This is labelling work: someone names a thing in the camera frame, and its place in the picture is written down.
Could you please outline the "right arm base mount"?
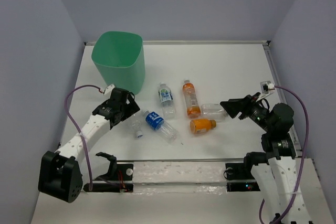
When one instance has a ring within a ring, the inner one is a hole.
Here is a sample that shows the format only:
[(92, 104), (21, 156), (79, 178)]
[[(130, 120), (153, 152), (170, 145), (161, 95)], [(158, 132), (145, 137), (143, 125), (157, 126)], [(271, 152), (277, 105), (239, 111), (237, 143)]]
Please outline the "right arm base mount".
[(244, 163), (226, 163), (223, 176), (227, 181), (226, 189), (229, 193), (260, 191), (259, 185)]

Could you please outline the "clear bottle blue-white cap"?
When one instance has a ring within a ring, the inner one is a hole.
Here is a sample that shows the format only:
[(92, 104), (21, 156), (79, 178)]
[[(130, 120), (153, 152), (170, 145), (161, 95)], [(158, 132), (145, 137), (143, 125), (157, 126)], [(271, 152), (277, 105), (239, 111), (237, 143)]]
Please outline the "clear bottle blue-white cap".
[(128, 124), (135, 138), (141, 138), (143, 136), (141, 122), (136, 115), (132, 115), (128, 119)]

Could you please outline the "blue label plastic bottle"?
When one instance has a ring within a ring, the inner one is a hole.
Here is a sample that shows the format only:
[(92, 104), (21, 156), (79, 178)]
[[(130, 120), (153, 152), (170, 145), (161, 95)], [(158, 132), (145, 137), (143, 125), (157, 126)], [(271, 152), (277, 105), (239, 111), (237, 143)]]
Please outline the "blue label plastic bottle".
[(176, 140), (177, 130), (159, 114), (145, 110), (143, 116), (147, 125), (168, 143)]

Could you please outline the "white green label bottle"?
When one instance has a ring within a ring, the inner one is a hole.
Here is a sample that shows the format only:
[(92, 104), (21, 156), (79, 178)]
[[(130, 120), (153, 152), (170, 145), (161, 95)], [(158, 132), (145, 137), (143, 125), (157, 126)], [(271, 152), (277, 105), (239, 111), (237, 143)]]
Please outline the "white green label bottle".
[(172, 119), (175, 117), (175, 105), (171, 89), (164, 82), (160, 82), (158, 95), (160, 104), (165, 119)]

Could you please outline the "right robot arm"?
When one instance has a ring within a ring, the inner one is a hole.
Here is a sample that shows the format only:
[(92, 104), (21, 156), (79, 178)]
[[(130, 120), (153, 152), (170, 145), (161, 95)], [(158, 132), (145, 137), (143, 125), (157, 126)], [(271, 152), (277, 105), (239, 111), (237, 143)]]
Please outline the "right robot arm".
[(303, 166), (297, 165), (289, 135), (294, 111), (285, 103), (267, 108), (262, 104), (264, 99), (257, 92), (220, 103), (231, 118), (249, 118), (265, 131), (261, 136), (263, 151), (247, 153), (241, 171), (256, 180), (270, 223), (312, 223), (300, 189)]

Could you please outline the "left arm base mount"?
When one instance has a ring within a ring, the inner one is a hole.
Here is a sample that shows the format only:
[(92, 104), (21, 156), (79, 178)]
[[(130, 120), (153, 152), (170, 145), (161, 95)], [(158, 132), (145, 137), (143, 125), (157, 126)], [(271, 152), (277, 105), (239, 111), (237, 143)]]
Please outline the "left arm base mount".
[(98, 152), (91, 163), (93, 182), (84, 182), (89, 193), (130, 193), (133, 191), (133, 163), (118, 162), (113, 155)]

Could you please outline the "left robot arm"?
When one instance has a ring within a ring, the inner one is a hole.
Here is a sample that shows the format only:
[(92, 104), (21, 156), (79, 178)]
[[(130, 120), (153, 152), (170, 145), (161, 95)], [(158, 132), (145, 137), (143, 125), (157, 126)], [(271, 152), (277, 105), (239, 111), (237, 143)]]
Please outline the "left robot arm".
[(98, 152), (105, 158), (93, 169), (89, 151), (113, 127), (136, 114), (140, 107), (135, 95), (125, 89), (110, 85), (99, 90), (107, 99), (98, 105), (83, 127), (76, 125), (77, 134), (54, 152), (47, 151), (41, 158), (38, 190), (67, 203), (77, 199), (84, 184), (93, 188), (99, 176), (111, 179), (118, 171), (117, 159), (111, 154)]

